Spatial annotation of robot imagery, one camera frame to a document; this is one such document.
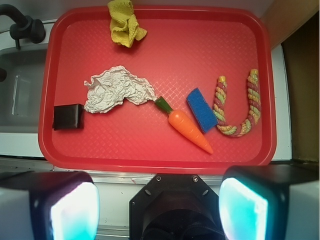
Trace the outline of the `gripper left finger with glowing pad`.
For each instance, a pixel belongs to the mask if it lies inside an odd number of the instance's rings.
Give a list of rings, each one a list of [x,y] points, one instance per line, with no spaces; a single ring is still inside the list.
[[[2,172],[2,240],[93,240],[100,197],[84,171]]]

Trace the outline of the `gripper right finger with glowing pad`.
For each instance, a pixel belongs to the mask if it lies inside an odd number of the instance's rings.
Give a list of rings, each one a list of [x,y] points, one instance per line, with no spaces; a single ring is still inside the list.
[[[219,189],[219,213],[229,240],[318,240],[319,165],[232,166]]]

